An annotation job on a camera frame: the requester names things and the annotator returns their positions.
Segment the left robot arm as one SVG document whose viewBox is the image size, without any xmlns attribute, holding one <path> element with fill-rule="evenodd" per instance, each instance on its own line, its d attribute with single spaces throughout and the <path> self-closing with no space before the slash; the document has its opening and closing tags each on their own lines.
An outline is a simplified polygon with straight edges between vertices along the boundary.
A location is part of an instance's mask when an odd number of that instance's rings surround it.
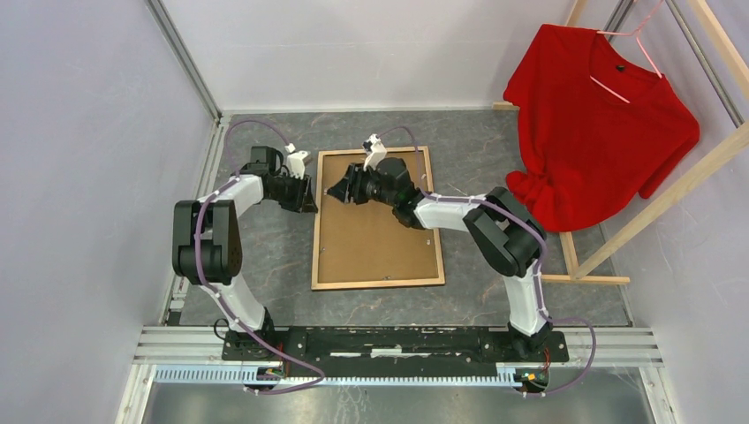
<svg viewBox="0 0 749 424">
<path fill-rule="evenodd" d="M 243 346 L 257 360 L 270 358 L 277 336 L 269 312 L 251 293 L 242 275 L 243 251 L 238 220 L 250 207 L 273 201 L 295 213 L 315 213 L 310 154 L 289 146 L 254 147 L 248 163 L 226 183 L 174 207 L 172 267 L 216 303 L 230 330 L 244 333 Z"/>
</svg>

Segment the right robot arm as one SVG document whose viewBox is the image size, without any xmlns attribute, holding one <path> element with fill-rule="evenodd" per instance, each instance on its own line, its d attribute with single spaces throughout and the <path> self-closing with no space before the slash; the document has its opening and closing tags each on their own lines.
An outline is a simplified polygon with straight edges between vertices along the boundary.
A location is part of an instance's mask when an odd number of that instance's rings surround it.
<svg viewBox="0 0 749 424">
<path fill-rule="evenodd" d="M 533 360 L 545 350 L 553 329 L 541 287 L 546 234 L 507 189 L 497 186 L 469 197 L 431 193 L 416 186 L 404 160 L 385 158 L 374 169 L 350 164 L 326 193 L 343 203 L 385 204 L 407 228 L 470 234 L 490 268 L 503 278 L 512 353 Z"/>
</svg>

